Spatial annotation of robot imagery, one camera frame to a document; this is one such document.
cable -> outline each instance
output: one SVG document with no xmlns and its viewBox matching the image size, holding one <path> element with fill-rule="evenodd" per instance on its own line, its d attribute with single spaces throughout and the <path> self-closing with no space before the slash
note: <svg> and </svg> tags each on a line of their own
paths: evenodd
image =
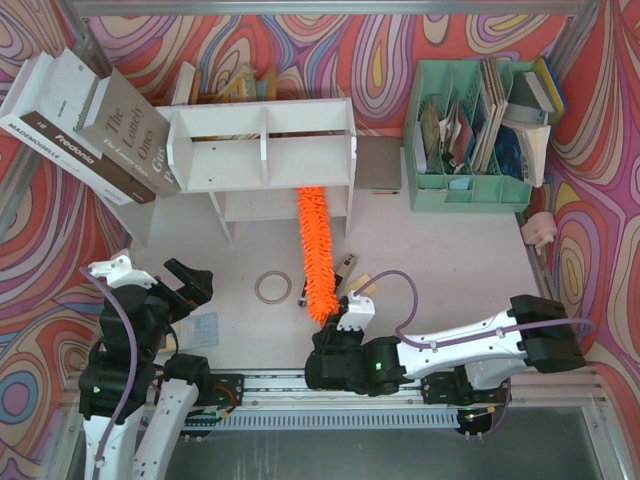
<svg viewBox="0 0 640 480">
<path fill-rule="evenodd" d="M 408 327 L 409 324 L 411 324 L 411 322 L 413 321 L 413 319 L 416 316 L 416 312 L 418 311 L 418 289 L 416 287 L 415 282 L 413 281 L 413 279 L 409 275 L 407 275 L 405 272 L 400 271 L 400 270 L 386 270 L 384 272 L 381 272 L 381 273 L 375 275 L 371 280 L 366 282 L 363 286 L 361 286 L 353 294 L 354 295 L 360 295 L 372 283 L 376 282 L 380 278 L 385 277 L 387 275 L 399 275 L 399 276 L 403 277 L 409 283 L 409 285 L 411 286 L 411 292 L 413 293 L 413 306 L 411 307 L 411 313 L 409 314 L 409 317 L 404 322 L 402 322 L 400 325 L 398 325 L 396 327 L 395 333 L 396 333 L 396 336 L 398 338 L 400 338 L 403 342 L 405 342 L 407 345 L 410 345 L 410 346 L 415 347 L 415 348 L 451 347 L 453 345 L 460 345 L 461 343 L 473 342 L 475 340 L 481 340 L 483 338 L 493 337 L 494 335 L 502 335 L 502 334 L 507 334 L 507 333 L 511 333 L 511 332 L 521 332 L 521 331 L 524 331 L 524 330 L 531 330 L 531 329 L 534 329 L 534 328 L 556 327 L 556 326 L 559 326 L 559 325 L 584 325 L 586 327 L 589 327 L 589 331 L 591 330 L 591 328 L 593 328 L 593 322 L 591 320 L 589 320 L 589 319 L 586 319 L 586 318 L 562 318 L 562 319 L 555 319 L 555 320 L 542 320 L 542 321 L 538 321 L 538 322 L 525 323 L 525 324 L 519 324 L 519 325 L 512 325 L 512 326 L 509 326 L 509 327 L 504 327 L 504 328 L 491 330 L 491 331 L 487 331 L 487 332 L 482 332 L 482 333 L 476 333 L 476 334 L 473 334 L 473 335 L 467 335 L 467 336 L 464 336 L 464 337 L 454 338 L 452 340 L 444 340 L 444 341 L 440 341 L 440 342 L 438 342 L 438 341 L 428 342 L 428 343 L 416 342 L 416 341 L 411 340 L 410 338 L 408 338 L 404 333 L 402 333 L 402 330 L 405 329 L 406 327 Z"/>
<path fill-rule="evenodd" d="M 416 287 L 415 282 L 413 281 L 413 279 L 409 275 L 407 275 L 406 273 L 404 273 L 401 270 L 385 270 L 384 272 L 380 272 L 379 274 L 374 275 L 374 277 L 372 279 L 367 281 L 358 290 L 353 292 L 353 295 L 354 296 L 360 295 L 367 288 L 369 288 L 369 286 L 371 284 L 373 284 L 374 282 L 377 282 L 382 277 L 386 277 L 387 275 L 399 275 L 402 278 L 404 278 L 407 282 L 409 282 L 409 286 L 411 287 L 411 292 L 413 293 L 413 306 L 411 307 L 411 313 L 409 313 L 409 317 L 404 322 L 402 322 L 400 325 L 398 325 L 398 327 L 396 328 L 396 335 L 397 335 L 399 330 L 402 330 L 403 328 L 406 328 L 411 322 L 413 322 L 413 319 L 416 316 L 416 312 L 418 311 L 418 288 Z"/>
<path fill-rule="evenodd" d="M 124 405 L 127 402 L 127 399 L 129 398 L 129 394 L 131 393 L 131 389 L 133 388 L 133 382 L 136 378 L 136 367 L 138 365 L 138 346 L 136 343 L 136 335 L 133 331 L 133 326 L 131 325 L 131 321 L 129 320 L 127 313 L 122 308 L 122 305 L 120 305 L 120 302 L 116 300 L 116 297 L 113 296 L 111 291 L 100 280 L 98 280 L 96 277 L 94 277 L 91 274 L 91 271 L 87 267 L 81 267 L 80 273 L 84 275 L 84 277 L 87 280 L 89 280 L 93 285 L 95 285 L 95 287 L 100 291 L 100 293 L 102 293 L 105 296 L 105 298 L 109 300 L 109 303 L 111 303 L 115 311 L 120 316 L 120 319 L 122 320 L 122 324 L 124 325 L 124 328 L 127 331 L 127 337 L 129 337 L 130 353 L 129 353 L 129 374 L 127 375 L 127 383 L 125 384 L 124 390 L 122 392 L 122 396 L 118 401 L 118 405 L 116 405 L 116 409 L 113 411 L 113 414 L 109 419 L 107 428 L 105 428 L 104 432 L 102 433 L 102 438 L 100 438 L 100 441 L 98 442 L 98 449 L 96 451 L 96 456 L 94 458 L 92 478 L 93 480 L 98 480 L 98 477 L 100 476 L 100 472 L 99 472 L 100 468 L 98 467 L 98 464 L 104 463 L 103 453 L 106 447 L 107 440 L 109 439 L 109 434 L 111 433 L 111 430 L 113 429 L 113 426 L 115 425 L 116 420 L 120 416 L 120 413 L 122 413 L 122 409 L 124 408 Z"/>
<path fill-rule="evenodd" d="M 176 344 L 176 353 L 178 353 L 178 351 L 180 350 L 180 347 L 179 347 L 179 344 L 178 344 L 178 334 L 176 333 L 176 331 L 173 329 L 173 327 L 171 325 L 169 325 L 169 333 L 173 337 L 173 341 Z"/>
<path fill-rule="evenodd" d="M 495 431 L 498 429 L 498 427 L 500 427 L 500 425 L 502 425 L 502 422 L 504 422 L 504 419 L 507 416 L 507 407 L 509 406 L 510 402 L 511 402 L 511 377 L 507 378 L 507 398 L 504 401 L 504 407 L 502 407 L 502 412 L 500 412 L 500 417 L 498 418 L 498 421 L 496 423 L 492 423 L 489 430 L 483 433 L 482 436 L 475 435 L 476 438 L 478 438 L 479 440 L 482 440 L 485 437 L 489 435 L 493 435 L 493 433 L 495 433 Z"/>
<path fill-rule="evenodd" d="M 524 323 L 518 325 L 511 325 L 509 327 L 500 327 L 496 330 L 489 330 L 487 332 L 475 333 L 473 335 L 467 335 L 464 337 L 454 338 L 452 340 L 444 340 L 444 341 L 432 341 L 429 343 L 420 343 L 411 340 L 405 334 L 400 332 L 400 327 L 396 327 L 396 335 L 407 345 L 411 345 L 415 348 L 444 348 L 451 347 L 453 345 L 460 345 L 461 343 L 473 342 L 476 340 L 482 340 L 483 338 L 489 338 L 493 336 L 501 336 L 506 335 L 511 332 L 522 332 L 524 330 L 533 330 L 534 328 L 545 328 L 545 327 L 557 327 L 560 325 L 585 325 L 587 327 L 593 328 L 593 322 L 588 318 L 560 318 L 555 320 L 540 320 L 538 322 Z"/>
</svg>

paper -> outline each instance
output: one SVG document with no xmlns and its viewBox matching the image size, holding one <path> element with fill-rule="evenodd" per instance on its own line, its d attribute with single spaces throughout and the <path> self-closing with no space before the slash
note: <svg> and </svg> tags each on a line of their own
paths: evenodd
<svg viewBox="0 0 640 480">
<path fill-rule="evenodd" d="M 422 110 L 420 118 L 420 126 L 422 128 L 422 139 L 424 141 L 425 155 L 429 157 L 436 148 L 440 135 L 440 126 L 438 123 L 438 115 L 433 106 L 433 98 L 429 97 Z"/>
<path fill-rule="evenodd" d="M 496 157 L 504 175 L 542 186 L 549 125 L 535 125 L 503 120 L 496 142 Z"/>
<path fill-rule="evenodd" d="M 355 281 L 351 282 L 349 285 L 347 285 L 343 289 L 343 292 L 345 292 L 345 293 L 354 292 L 357 289 L 359 289 L 362 285 L 367 283 L 369 280 L 371 280 L 371 277 L 365 273 L 360 278 L 358 278 L 357 280 L 355 280 Z M 373 294 L 376 290 L 378 290 L 378 287 L 377 287 L 377 285 L 375 283 L 373 283 L 373 284 L 369 285 L 367 287 L 367 289 L 362 293 L 364 295 L 371 296 L 371 294 Z"/>
<path fill-rule="evenodd" d="M 449 182 L 449 190 L 468 190 L 470 181 L 471 179 L 469 177 L 462 177 L 451 180 Z"/>
<path fill-rule="evenodd" d="M 473 137 L 473 130 L 471 130 L 471 125 L 469 125 L 469 121 L 467 120 L 462 107 L 458 107 L 458 124 L 460 125 L 460 133 L 457 135 L 457 138 L 453 143 L 451 153 L 453 154 L 453 158 L 457 164 L 456 169 L 459 170 L 460 167 L 464 165 L 467 153 L 469 152 L 469 144 Z"/>
</svg>

shelf compartment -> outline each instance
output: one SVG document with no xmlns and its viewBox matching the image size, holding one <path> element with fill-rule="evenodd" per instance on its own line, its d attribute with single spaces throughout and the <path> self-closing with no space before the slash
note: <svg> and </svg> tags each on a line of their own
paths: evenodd
<svg viewBox="0 0 640 480">
<path fill-rule="evenodd" d="M 298 218 L 298 192 L 294 188 L 221 192 L 215 195 L 225 222 Z M 325 189 L 325 196 L 329 205 L 329 216 L 347 216 L 344 187 L 328 187 Z"/>
</svg>

white book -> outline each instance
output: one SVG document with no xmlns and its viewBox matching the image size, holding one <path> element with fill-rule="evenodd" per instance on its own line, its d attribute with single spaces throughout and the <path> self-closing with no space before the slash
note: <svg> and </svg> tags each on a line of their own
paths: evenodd
<svg viewBox="0 0 640 480">
<path fill-rule="evenodd" d="M 126 172 L 101 161 L 95 148 L 75 134 L 95 75 L 86 66 L 85 72 L 65 73 L 70 56 L 77 59 L 65 50 L 56 60 L 46 53 L 27 60 L 0 107 L 0 126 L 118 205 L 152 200 L 153 196 L 130 182 Z M 76 74 L 81 80 L 74 88 Z"/>
<path fill-rule="evenodd" d="M 191 96 L 191 86 L 196 75 L 196 67 L 182 62 L 180 71 L 164 96 L 165 105 L 188 105 Z"/>
<path fill-rule="evenodd" d="M 553 106 L 553 103 L 551 103 L 538 74 L 536 72 L 523 72 L 523 76 L 529 84 L 531 92 L 536 97 L 540 108 L 545 112 L 554 112 L 555 107 Z"/>
<path fill-rule="evenodd" d="M 547 159 L 550 125 L 514 122 L 503 119 L 502 125 L 511 128 L 520 144 L 520 151 L 526 161 L 523 164 L 523 179 L 534 187 L 541 187 L 544 182 L 544 166 Z"/>
</svg>

yellow item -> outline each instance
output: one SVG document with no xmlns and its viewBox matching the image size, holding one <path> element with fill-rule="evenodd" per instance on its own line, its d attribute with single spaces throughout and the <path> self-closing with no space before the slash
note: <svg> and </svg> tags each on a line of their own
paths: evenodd
<svg viewBox="0 0 640 480">
<path fill-rule="evenodd" d="M 560 92 L 558 92 L 556 83 L 553 81 L 553 77 L 551 76 L 551 72 L 544 61 L 544 58 L 538 57 L 536 61 L 533 62 L 533 71 L 538 74 L 540 80 L 549 92 L 549 95 L 551 95 L 551 101 L 553 102 L 553 106 L 556 111 L 551 115 L 551 118 L 549 118 L 549 124 L 555 125 L 560 121 L 562 115 L 564 115 L 564 111 L 566 110 L 565 104 L 562 101 Z"/>
<path fill-rule="evenodd" d="M 357 289 L 359 289 L 362 285 L 364 285 L 365 283 L 367 283 L 369 280 L 371 280 L 371 277 L 369 275 L 367 275 L 366 273 L 364 275 L 362 275 L 360 278 L 358 278 L 357 280 L 351 282 L 349 285 L 347 285 L 342 291 L 344 292 L 344 294 L 346 295 L 349 292 L 353 292 L 356 291 Z M 375 283 L 372 283 L 371 285 L 369 285 L 367 287 L 367 289 L 362 292 L 363 294 L 367 295 L 367 296 L 371 296 L 372 293 L 374 293 L 376 290 L 378 289 L 378 287 L 376 286 Z"/>
</svg>

